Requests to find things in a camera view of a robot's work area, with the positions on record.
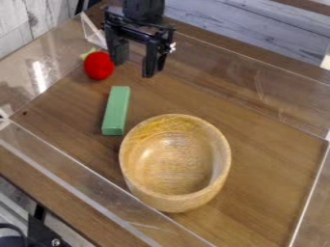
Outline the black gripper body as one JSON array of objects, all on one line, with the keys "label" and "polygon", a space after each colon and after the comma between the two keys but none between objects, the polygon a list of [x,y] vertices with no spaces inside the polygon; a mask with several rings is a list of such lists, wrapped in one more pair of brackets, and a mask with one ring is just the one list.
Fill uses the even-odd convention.
[{"label": "black gripper body", "polygon": [[175,50],[175,28],[163,23],[165,5],[123,5],[105,8],[103,30],[114,28],[122,39],[147,44],[150,40],[159,40],[167,53]]}]

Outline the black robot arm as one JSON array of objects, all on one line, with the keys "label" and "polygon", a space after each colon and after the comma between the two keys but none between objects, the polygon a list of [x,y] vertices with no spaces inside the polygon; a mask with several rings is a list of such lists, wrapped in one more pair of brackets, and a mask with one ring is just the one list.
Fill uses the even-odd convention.
[{"label": "black robot arm", "polygon": [[129,42],[146,45],[142,62],[142,76],[153,77],[166,66],[166,57],[175,51],[171,25],[163,24],[166,0],[125,0],[123,13],[117,14],[111,7],[103,9],[103,31],[107,50],[117,66],[129,59]]}]

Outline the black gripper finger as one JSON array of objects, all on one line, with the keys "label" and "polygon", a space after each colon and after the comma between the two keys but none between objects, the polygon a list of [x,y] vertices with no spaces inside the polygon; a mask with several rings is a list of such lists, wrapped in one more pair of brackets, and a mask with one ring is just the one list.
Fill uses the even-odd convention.
[{"label": "black gripper finger", "polygon": [[142,76],[151,78],[166,66],[166,45],[159,40],[150,40],[146,44]]},{"label": "black gripper finger", "polygon": [[118,31],[111,27],[106,28],[106,41],[111,60],[119,66],[129,59],[129,41],[119,37]]}]

